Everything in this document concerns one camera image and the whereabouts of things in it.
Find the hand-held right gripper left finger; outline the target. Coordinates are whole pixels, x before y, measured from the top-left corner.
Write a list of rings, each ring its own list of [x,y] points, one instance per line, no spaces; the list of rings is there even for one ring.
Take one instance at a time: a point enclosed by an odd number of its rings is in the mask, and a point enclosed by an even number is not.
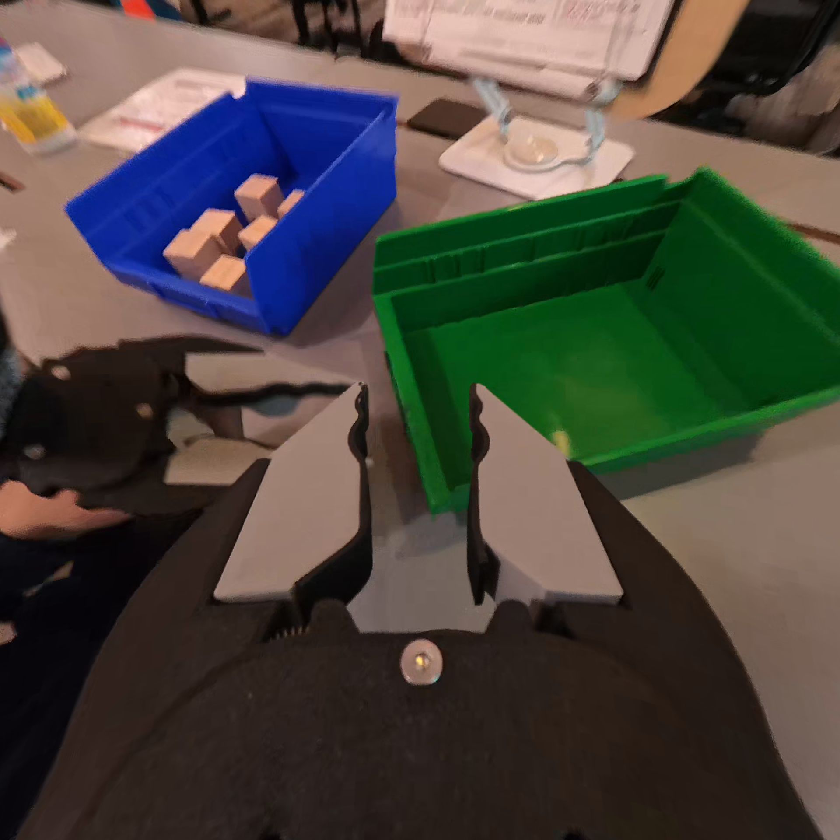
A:
[[[358,533],[364,456],[353,452],[350,435],[364,419],[365,397],[362,383],[351,385],[271,456],[215,600],[287,599]]]

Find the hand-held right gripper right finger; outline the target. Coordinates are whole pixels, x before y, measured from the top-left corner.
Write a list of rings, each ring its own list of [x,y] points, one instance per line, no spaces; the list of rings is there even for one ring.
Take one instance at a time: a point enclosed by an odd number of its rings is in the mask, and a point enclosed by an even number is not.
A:
[[[469,389],[467,574],[474,603],[615,605],[623,588],[563,452]]]

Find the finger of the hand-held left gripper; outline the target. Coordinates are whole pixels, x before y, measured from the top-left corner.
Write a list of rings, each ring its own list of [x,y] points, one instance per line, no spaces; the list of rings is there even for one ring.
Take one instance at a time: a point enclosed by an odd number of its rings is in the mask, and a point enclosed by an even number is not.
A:
[[[175,452],[164,483],[229,487],[333,401],[333,396],[271,396],[243,406],[175,409],[166,428]]]
[[[203,399],[216,403],[336,396],[355,385],[346,375],[258,352],[188,353],[185,378]]]

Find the white stand base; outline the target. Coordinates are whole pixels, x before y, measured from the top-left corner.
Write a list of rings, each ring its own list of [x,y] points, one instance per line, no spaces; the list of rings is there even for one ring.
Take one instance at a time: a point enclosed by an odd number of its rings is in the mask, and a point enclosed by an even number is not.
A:
[[[583,93],[584,127],[569,129],[517,115],[499,82],[473,80],[487,116],[438,159],[451,175],[529,201],[608,186],[625,172],[634,149],[606,139],[606,107],[623,84],[597,80]]]

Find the black phone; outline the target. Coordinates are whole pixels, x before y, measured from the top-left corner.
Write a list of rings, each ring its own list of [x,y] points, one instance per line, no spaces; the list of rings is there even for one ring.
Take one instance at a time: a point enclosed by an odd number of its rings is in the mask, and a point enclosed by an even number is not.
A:
[[[445,140],[459,140],[487,117],[483,108],[448,98],[438,98],[421,108],[405,126]]]

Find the white paper sheet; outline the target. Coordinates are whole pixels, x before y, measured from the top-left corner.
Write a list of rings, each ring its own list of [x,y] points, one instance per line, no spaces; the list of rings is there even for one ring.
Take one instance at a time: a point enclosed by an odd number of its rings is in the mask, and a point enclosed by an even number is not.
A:
[[[244,76],[197,68],[170,71],[77,131],[89,144],[125,156],[142,152],[215,100],[245,93]]]

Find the blue plastic bin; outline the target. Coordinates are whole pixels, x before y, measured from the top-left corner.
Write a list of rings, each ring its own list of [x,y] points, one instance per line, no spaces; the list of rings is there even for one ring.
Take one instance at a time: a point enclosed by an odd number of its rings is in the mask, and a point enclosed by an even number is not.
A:
[[[248,79],[99,182],[66,214],[122,284],[206,318],[288,336],[396,199],[391,92]],[[182,279],[165,246],[250,175],[303,197],[245,257],[251,298]]]

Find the wooden display board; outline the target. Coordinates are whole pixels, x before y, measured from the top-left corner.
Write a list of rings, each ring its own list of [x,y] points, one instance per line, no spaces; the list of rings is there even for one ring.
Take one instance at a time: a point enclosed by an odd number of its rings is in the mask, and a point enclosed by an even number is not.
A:
[[[605,110],[614,121],[645,119],[692,92],[715,65],[748,1],[685,1],[643,85],[625,87]]]

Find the yellow plastic bottle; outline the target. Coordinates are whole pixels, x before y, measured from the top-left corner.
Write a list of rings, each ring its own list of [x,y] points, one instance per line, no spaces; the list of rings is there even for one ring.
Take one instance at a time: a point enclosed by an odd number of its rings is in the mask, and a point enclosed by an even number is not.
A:
[[[1,39],[1,121],[31,154],[53,154],[77,140],[77,132],[52,98]]]

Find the person's left hand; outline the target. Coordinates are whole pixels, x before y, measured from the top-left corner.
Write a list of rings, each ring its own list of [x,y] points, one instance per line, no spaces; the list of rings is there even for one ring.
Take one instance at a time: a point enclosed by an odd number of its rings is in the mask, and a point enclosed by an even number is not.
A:
[[[23,483],[9,480],[1,487],[1,532],[24,541],[74,539],[133,519],[120,510],[82,508],[78,500],[74,490],[41,497]]]

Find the pile of wooden cubes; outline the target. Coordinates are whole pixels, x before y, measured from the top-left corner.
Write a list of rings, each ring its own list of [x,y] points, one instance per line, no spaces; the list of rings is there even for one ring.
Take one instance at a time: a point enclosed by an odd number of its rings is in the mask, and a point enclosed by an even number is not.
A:
[[[234,190],[236,209],[211,207],[163,250],[177,276],[240,298],[251,298],[245,257],[306,195],[284,191],[275,176],[252,174]]]

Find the green plastic bin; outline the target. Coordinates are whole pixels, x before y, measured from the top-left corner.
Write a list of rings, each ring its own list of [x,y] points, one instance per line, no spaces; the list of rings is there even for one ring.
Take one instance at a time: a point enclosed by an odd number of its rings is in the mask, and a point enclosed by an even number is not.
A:
[[[838,400],[838,266],[706,167],[384,234],[371,293],[434,515],[472,385],[595,473]]]

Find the small white packet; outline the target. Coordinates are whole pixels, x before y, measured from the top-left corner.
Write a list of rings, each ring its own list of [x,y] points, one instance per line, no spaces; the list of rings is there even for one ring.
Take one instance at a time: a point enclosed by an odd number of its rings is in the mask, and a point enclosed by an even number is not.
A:
[[[13,47],[13,52],[29,78],[42,87],[68,76],[68,68],[39,43],[18,45]]]

